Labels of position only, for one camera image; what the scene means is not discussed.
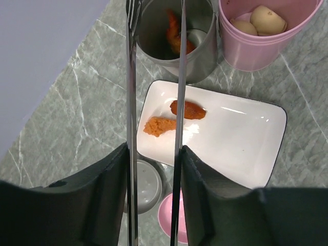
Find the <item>metal tongs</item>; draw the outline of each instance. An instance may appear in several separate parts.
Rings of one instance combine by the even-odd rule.
[[[130,152],[128,166],[128,245],[138,246],[138,188],[136,141],[136,37],[141,19],[141,0],[127,0],[127,144]]]
[[[179,201],[181,189],[181,159],[183,118],[185,114],[185,91],[187,73],[187,30],[185,0],[181,0],[181,47],[178,84],[177,124],[174,152],[173,202],[171,246],[177,245]],[[138,245],[138,212],[137,212],[137,147],[136,147],[136,37],[141,19],[141,0],[127,0],[127,143],[130,152],[128,168],[128,245]]]

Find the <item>gray bucket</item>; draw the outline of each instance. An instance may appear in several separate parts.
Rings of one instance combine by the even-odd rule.
[[[179,56],[166,40],[169,27],[167,9],[181,17],[180,0],[144,0],[137,44],[152,62],[179,76]],[[208,0],[186,1],[187,39],[196,49],[187,55],[187,84],[209,76],[216,67],[218,51],[216,16]]]

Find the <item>orange food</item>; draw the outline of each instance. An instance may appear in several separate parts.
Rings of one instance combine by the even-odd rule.
[[[179,34],[180,27],[178,19],[171,9],[167,10],[167,14],[169,17],[169,28],[166,31],[166,39],[168,40],[173,53],[180,54],[181,36]],[[187,54],[192,52],[195,48],[196,47],[193,43],[187,40]]]
[[[161,134],[167,131],[175,130],[176,120],[167,119],[163,117],[152,117],[145,124],[144,132],[155,137],[159,137]]]
[[[178,100],[174,100],[171,105],[171,112],[177,115]],[[202,107],[194,104],[193,102],[185,101],[184,102],[184,118],[185,119],[203,119],[206,115],[206,110]]]

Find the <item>gray lid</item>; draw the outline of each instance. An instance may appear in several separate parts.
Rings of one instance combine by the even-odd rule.
[[[162,194],[162,181],[157,170],[144,160],[137,160],[138,214],[151,210]],[[124,204],[127,212],[127,197]]]

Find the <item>gray marble surface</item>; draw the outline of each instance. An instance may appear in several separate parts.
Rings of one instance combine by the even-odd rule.
[[[125,2],[111,0],[1,162],[0,178],[46,186],[106,156],[126,140]],[[195,86],[274,102],[288,124],[270,186],[328,186],[328,7],[282,55],[253,73],[217,69]],[[175,80],[137,54],[137,110],[156,79]],[[168,179],[172,168],[165,167]],[[140,245],[169,245],[157,209],[139,217]],[[126,217],[119,245],[126,245]]]

